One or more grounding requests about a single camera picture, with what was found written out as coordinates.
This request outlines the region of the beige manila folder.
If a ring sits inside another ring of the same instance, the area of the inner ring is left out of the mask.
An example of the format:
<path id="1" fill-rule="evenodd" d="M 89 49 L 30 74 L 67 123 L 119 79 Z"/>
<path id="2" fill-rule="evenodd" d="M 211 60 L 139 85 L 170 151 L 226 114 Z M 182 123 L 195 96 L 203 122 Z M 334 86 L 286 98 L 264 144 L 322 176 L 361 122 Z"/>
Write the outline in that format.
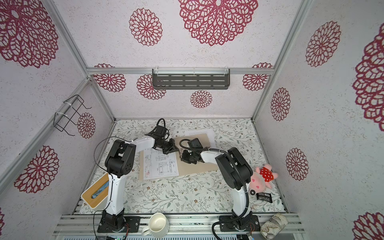
<path id="1" fill-rule="evenodd" d="M 182 148 L 215 148 L 213 129 L 186 131 L 185 136 L 174 138 L 178 151 L 165 155 L 162 150 L 146 149 L 140 153 L 139 180 L 185 176 L 218 170 L 216 159 L 205 163 L 200 153 Z"/>

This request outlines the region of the white technical drawing sheet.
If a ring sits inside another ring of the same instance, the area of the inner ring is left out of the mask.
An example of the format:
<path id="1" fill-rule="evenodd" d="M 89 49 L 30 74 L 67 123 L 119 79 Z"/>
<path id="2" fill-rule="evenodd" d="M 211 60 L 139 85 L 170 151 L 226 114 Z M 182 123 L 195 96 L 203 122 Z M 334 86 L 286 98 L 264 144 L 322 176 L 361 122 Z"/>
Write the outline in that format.
<path id="1" fill-rule="evenodd" d="M 178 177 L 176 153 L 163 154 L 155 149 L 144 150 L 143 180 Z"/>

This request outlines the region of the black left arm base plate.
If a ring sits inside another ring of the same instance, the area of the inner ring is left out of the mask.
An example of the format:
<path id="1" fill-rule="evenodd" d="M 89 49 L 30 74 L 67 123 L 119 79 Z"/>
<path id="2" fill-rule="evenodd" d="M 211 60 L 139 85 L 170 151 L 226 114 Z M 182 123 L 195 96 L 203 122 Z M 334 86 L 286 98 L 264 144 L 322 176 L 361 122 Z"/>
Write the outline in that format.
<path id="1" fill-rule="evenodd" d="M 97 233 L 137 233 L 140 221 L 139 216 L 125 217 L 124 211 L 111 215 L 103 210 Z"/>

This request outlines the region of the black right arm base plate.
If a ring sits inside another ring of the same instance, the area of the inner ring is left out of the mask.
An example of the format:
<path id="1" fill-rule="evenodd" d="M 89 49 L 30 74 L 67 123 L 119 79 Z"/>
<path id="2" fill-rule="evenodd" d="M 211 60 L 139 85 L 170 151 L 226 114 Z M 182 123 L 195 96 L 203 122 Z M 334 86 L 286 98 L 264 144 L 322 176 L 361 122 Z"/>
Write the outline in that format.
<path id="1" fill-rule="evenodd" d="M 220 224 L 221 232 L 259 232 L 261 225 L 259 218 L 253 212 L 245 215 L 244 218 L 234 221 L 235 213 L 232 212 L 231 216 L 220 216 L 219 221 L 229 221 L 227 223 Z"/>

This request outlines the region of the white printed text sheet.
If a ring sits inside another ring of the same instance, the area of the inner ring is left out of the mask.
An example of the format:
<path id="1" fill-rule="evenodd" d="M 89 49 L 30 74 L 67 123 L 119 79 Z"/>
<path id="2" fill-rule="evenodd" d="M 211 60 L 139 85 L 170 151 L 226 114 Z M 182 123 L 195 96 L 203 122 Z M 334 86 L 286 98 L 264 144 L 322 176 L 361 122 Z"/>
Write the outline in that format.
<path id="1" fill-rule="evenodd" d="M 201 129 L 201 130 L 188 130 L 185 131 L 186 136 L 206 134 L 208 138 L 212 141 L 215 140 L 215 132 L 213 129 Z"/>

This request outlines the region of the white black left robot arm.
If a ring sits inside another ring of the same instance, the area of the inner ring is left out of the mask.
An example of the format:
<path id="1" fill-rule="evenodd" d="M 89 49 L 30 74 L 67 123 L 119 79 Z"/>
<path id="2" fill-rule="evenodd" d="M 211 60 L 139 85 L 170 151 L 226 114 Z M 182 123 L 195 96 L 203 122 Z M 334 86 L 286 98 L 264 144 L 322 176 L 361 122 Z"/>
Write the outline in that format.
<path id="1" fill-rule="evenodd" d="M 104 212 L 111 216 L 124 213 L 123 196 L 127 175 L 134 166 L 136 153 L 147 149 L 156 149 L 164 155 L 177 152 L 174 139 L 168 139 L 169 130 L 157 125 L 151 132 L 141 138 L 127 141 L 119 138 L 114 144 L 105 161 L 109 174 L 108 203 Z"/>

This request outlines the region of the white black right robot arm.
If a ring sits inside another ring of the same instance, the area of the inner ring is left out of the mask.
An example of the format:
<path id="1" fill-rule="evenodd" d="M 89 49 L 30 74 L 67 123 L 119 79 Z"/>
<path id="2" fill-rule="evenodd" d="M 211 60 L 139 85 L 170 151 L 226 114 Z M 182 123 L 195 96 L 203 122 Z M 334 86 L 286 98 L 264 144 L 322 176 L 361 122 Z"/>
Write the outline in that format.
<path id="1" fill-rule="evenodd" d="M 253 170 L 241 152 L 233 147 L 221 150 L 203 147 L 199 139 L 182 139 L 179 142 L 184 149 L 181 160 L 187 164 L 215 164 L 218 166 L 226 184 L 233 190 L 233 213 L 235 219 L 246 217 L 250 213 L 249 184 Z"/>

